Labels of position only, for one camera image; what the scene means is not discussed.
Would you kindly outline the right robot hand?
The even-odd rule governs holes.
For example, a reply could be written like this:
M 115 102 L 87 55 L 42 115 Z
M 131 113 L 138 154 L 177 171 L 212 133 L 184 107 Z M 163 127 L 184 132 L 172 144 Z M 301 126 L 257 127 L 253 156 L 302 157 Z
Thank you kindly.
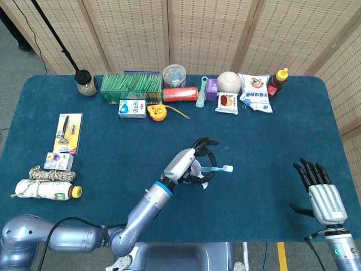
M 324 226 L 343 224 L 348 215 L 340 193 L 325 168 L 319 163 L 312 163 L 300 158 L 301 164 L 293 163 L 309 196 L 311 208 L 304 209 L 291 203 L 296 213 L 313 217 Z

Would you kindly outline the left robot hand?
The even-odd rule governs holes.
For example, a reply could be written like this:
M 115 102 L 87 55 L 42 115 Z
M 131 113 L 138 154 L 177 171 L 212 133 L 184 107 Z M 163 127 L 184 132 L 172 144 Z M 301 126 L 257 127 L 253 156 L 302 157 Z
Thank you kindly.
M 160 183 L 173 193 L 174 188 L 183 181 L 201 185 L 210 181 L 215 175 L 214 172 L 211 171 L 206 176 L 199 177 L 199 174 L 192 173 L 191 166 L 196 158 L 206 156 L 210 159 L 212 166 L 216 167 L 217 161 L 208 146 L 218 144 L 217 141 L 203 137 L 198 139 L 190 148 L 180 151 L 164 169 Z

